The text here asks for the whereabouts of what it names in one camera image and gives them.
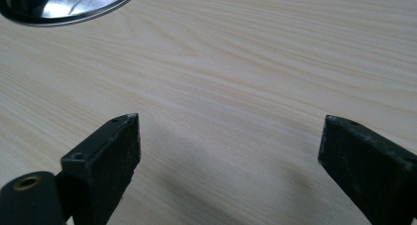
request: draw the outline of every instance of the metal bowl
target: metal bowl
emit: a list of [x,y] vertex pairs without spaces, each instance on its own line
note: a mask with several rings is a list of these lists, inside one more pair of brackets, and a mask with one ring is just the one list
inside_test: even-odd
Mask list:
[[0,13],[16,23],[35,27],[64,26],[91,20],[129,0],[0,0]]

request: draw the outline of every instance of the wooden table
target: wooden table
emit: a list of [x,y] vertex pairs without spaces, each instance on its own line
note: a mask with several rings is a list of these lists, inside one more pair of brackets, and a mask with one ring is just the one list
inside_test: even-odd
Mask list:
[[370,224],[318,163],[326,114],[417,152],[417,0],[133,0],[0,44],[0,185],[140,114],[109,224]]

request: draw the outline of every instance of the silver bowl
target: silver bowl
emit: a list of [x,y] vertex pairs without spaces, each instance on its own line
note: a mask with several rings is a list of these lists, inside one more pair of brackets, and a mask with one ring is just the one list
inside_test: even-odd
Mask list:
[[64,26],[91,20],[129,0],[0,0],[0,13],[19,24]]

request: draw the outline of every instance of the black plastic part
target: black plastic part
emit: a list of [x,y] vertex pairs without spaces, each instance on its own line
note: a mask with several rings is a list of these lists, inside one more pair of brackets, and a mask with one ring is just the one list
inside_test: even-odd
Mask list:
[[64,220],[59,202],[53,174],[26,174],[2,188],[0,224],[62,225]]
[[141,159],[138,114],[112,119],[61,159],[64,214],[75,224],[106,224]]
[[416,155],[358,123],[326,116],[319,162],[372,224],[411,224]]

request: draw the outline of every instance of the wood grain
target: wood grain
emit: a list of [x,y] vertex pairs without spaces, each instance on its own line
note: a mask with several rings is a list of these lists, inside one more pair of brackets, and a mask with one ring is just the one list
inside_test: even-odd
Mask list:
[[0,44],[0,185],[140,114],[109,224],[369,224],[317,161],[324,117],[417,152],[417,0],[133,0],[1,18]]

